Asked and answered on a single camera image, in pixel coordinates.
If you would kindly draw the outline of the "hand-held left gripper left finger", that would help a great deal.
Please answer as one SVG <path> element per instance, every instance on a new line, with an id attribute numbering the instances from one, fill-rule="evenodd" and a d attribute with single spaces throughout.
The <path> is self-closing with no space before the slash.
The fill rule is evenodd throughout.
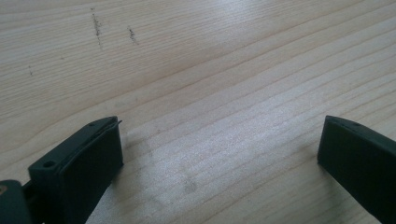
<path id="1" fill-rule="evenodd" d="M 117 117 L 93 121 L 29 166 L 45 224 L 84 224 L 123 165 Z"/>

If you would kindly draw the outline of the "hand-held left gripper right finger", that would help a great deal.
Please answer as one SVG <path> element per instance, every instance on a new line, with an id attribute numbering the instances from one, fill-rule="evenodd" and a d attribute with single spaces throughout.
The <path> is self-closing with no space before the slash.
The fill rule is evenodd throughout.
<path id="1" fill-rule="evenodd" d="M 396 224 L 396 142 L 357 122 L 328 116 L 320 164 L 382 224 Z"/>

